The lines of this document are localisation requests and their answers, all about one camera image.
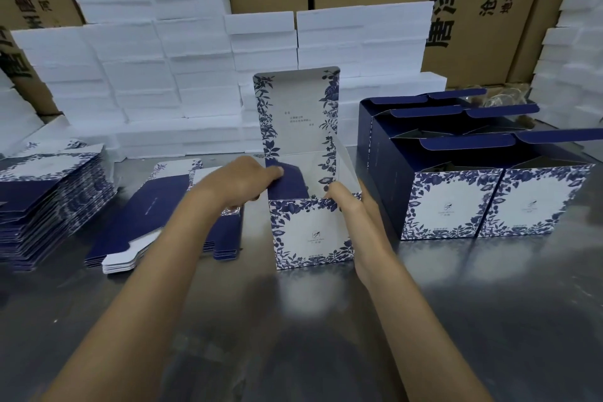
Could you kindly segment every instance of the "hand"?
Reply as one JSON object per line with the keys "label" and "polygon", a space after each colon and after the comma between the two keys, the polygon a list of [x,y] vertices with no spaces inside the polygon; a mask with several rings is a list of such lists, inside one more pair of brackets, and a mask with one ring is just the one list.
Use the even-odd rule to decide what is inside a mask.
{"label": "hand", "polygon": [[274,180],[282,177],[282,167],[265,169],[251,156],[240,156],[203,178],[191,192],[211,192],[221,209],[236,208],[259,195]]}
{"label": "hand", "polygon": [[362,284],[368,287],[371,277],[379,276],[379,265],[395,254],[385,233],[379,206],[364,183],[359,182],[362,201],[338,181],[329,185],[325,197],[335,200],[343,212],[354,247],[354,267]]}

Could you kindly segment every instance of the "stack of white boxes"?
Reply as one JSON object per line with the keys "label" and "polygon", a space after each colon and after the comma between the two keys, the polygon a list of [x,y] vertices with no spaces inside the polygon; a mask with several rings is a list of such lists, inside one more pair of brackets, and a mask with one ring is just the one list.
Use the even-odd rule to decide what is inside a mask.
{"label": "stack of white boxes", "polygon": [[339,131],[366,97],[442,91],[420,73],[433,2],[230,14],[229,0],[77,0],[88,24],[13,32],[70,137],[114,158],[261,152],[253,75],[339,66]]}
{"label": "stack of white boxes", "polygon": [[[543,41],[530,97],[538,119],[560,129],[593,128],[603,120],[603,0],[563,0],[557,26]],[[584,152],[603,160],[600,142]]]}
{"label": "stack of white boxes", "polygon": [[34,108],[13,88],[13,82],[0,69],[0,157],[11,146],[40,129],[44,123]]}

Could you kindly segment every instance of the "person's right hand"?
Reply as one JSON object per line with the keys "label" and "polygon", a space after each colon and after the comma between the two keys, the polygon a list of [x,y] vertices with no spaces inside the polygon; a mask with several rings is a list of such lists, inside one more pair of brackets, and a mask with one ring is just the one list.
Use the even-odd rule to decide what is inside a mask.
{"label": "person's right hand", "polygon": [[356,199],[342,183],[329,185],[326,198],[333,199],[341,208],[351,244],[354,247],[354,265],[358,278],[368,287],[372,276],[379,276],[379,265],[387,263],[395,254],[385,233],[377,202],[359,180],[362,200]]}

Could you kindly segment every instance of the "reflective table surface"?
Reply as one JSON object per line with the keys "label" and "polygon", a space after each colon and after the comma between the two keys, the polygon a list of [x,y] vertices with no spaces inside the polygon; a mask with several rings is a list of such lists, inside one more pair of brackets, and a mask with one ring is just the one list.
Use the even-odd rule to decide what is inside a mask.
{"label": "reflective table surface", "polygon": [[[235,156],[199,157],[213,167]],[[159,161],[117,164],[116,200],[35,272],[0,266],[1,400],[43,391],[125,283],[128,274],[85,269],[83,259]],[[398,242],[385,218],[399,257],[497,401],[603,400],[602,187],[597,167],[550,236]],[[353,263],[277,272],[265,194],[247,205],[242,247],[237,261],[200,258],[160,400],[406,399]]]}

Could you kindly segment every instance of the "person's right arm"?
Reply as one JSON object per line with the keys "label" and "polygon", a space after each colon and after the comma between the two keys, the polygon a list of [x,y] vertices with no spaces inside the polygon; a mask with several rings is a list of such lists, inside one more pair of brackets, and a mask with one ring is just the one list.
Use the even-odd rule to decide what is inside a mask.
{"label": "person's right arm", "polygon": [[356,272],[373,300],[409,400],[492,401],[392,251],[379,207],[364,185],[362,202],[339,182],[330,185],[327,197],[344,214]]}

